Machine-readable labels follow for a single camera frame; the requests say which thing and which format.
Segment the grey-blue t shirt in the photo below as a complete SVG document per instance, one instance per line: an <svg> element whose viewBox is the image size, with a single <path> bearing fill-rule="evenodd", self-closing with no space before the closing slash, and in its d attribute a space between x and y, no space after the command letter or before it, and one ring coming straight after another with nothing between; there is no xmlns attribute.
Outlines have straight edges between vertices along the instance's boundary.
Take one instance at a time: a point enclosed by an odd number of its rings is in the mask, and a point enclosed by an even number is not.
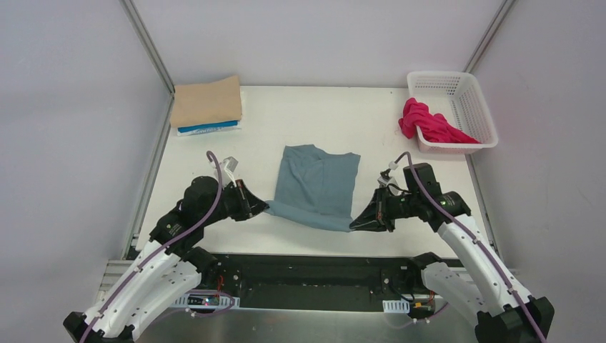
<svg viewBox="0 0 606 343"><path fill-rule="evenodd" d="M286 146L266 213L306 227L351 232L360 155L329 154L313 144Z"/></svg>

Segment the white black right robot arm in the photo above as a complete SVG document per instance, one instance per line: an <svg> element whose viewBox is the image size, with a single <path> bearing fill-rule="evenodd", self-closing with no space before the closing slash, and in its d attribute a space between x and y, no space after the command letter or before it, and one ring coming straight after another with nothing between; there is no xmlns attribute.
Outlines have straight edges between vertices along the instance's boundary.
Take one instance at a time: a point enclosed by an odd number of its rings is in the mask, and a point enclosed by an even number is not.
<svg viewBox="0 0 606 343"><path fill-rule="evenodd" d="M555 315L486 243L470 208L456 192L444 193L430 164L403 169L406 189L390 184L389 170L354 219L352 231L391 232L398 219L418 218L447 243L472 279L466 282L433 253L414 258L405 281L416 293L438 293L473 326L478 342L546 342Z"/></svg>

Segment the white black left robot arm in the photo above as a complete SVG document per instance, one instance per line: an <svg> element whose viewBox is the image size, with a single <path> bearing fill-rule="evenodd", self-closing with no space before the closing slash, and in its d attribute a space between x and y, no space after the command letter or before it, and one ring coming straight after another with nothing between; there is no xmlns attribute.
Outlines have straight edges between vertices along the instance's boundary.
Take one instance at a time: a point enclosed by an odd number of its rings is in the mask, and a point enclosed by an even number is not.
<svg viewBox="0 0 606 343"><path fill-rule="evenodd" d="M268 207L241 179L193 179L109 292L85 312L71 312L64 328L75 342L135 342L186 292L217 283L217 258L197 246L205 227L245 221Z"/></svg>

